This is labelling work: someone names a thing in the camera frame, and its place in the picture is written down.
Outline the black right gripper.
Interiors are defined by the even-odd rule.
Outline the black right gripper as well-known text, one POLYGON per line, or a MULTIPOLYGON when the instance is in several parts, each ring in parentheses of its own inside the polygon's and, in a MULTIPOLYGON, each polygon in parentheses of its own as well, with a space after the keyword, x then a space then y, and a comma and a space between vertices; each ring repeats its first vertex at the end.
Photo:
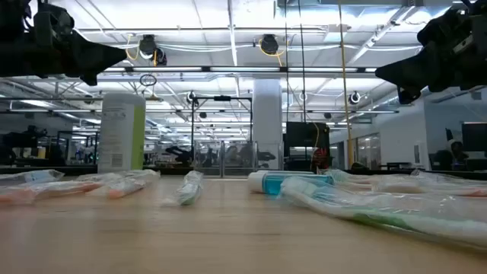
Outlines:
POLYGON ((427 86, 432 92, 441 92, 452 87, 468 90, 487 85, 487 55, 477 53, 458 14, 444 14, 429 21, 419 32, 418 41, 423 49, 417 55, 375 71, 376 77, 398 86, 401 105, 419 99, 420 90, 427 86))

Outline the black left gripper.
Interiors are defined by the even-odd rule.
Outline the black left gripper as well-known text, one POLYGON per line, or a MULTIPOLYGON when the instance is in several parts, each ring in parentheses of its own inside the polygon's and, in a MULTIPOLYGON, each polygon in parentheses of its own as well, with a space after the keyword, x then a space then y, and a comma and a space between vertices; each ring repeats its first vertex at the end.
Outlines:
POLYGON ((38 47, 32 38, 0 34, 0 77, 66 75, 97 86, 97 74, 80 70, 100 73, 126 59, 124 49, 88 41, 78 32, 55 40, 54 47, 38 47))

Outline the small blue mouthwash bottle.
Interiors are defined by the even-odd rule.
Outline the small blue mouthwash bottle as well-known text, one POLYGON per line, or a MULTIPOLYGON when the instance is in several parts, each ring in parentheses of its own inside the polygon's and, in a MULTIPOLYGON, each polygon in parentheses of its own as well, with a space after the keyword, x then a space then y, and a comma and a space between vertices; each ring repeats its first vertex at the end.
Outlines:
POLYGON ((247 185, 250 192, 277 196, 280 193, 283 181, 289 177, 303 177, 317 180, 320 185, 334 184, 332 177, 314 174, 309 171, 258 170, 249 174, 247 185))

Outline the white green wipes canister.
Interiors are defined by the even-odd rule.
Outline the white green wipes canister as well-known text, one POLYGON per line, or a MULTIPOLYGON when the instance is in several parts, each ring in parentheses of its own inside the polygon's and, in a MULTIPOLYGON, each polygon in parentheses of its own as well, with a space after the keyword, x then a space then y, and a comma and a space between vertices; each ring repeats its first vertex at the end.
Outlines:
POLYGON ((145 111, 145 99, 136 94, 104 95, 98 172, 110 173, 143 168, 145 111))

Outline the long ceiling light strip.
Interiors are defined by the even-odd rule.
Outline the long ceiling light strip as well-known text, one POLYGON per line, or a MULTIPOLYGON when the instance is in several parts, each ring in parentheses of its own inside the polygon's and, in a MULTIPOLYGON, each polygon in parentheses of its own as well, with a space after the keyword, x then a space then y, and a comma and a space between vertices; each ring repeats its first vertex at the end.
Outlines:
POLYGON ((271 67, 271 66, 131 66, 110 67, 106 73, 116 72, 341 72, 339 67, 271 67))

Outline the person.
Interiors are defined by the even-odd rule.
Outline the person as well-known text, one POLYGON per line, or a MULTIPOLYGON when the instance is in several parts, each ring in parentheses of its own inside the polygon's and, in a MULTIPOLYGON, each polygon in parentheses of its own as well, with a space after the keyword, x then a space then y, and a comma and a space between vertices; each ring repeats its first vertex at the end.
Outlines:
POLYGON ((452 139, 448 142, 448 148, 435 153, 433 163, 437 170, 466 171, 468 158, 462 142, 452 139))

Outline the black monitor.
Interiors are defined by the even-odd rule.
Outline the black monitor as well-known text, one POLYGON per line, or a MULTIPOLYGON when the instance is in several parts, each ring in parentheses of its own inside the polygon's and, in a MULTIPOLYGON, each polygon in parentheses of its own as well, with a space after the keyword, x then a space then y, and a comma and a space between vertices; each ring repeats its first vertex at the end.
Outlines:
POLYGON ((462 140, 466 151, 487 152, 487 123, 463 123, 462 140))

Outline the distant black equipment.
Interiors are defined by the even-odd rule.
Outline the distant black equipment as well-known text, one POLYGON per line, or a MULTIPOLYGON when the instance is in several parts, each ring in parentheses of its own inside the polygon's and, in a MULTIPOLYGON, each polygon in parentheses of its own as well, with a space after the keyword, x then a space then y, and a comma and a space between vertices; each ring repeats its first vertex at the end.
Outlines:
POLYGON ((37 147, 37 139, 47 135, 46 129, 29 125, 24 132, 10 132, 0 135, 0 165, 13 165, 17 159, 15 148, 37 147))

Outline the black cabinet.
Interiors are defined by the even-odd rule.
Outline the black cabinet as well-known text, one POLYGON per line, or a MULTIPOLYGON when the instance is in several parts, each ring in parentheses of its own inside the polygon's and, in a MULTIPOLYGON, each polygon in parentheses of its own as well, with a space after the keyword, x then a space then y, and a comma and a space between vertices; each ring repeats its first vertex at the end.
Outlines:
POLYGON ((329 167, 331 157, 327 124, 287 122, 283 141, 286 170, 316 172, 329 167))

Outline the clear acrylic organizer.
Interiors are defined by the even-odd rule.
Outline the clear acrylic organizer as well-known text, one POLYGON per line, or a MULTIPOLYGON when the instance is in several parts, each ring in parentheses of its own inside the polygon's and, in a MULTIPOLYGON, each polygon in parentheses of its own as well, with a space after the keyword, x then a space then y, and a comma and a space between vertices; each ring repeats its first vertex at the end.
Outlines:
POLYGON ((282 170, 282 152, 281 142, 197 141, 193 167, 207 177, 246 177, 259 170, 282 170))

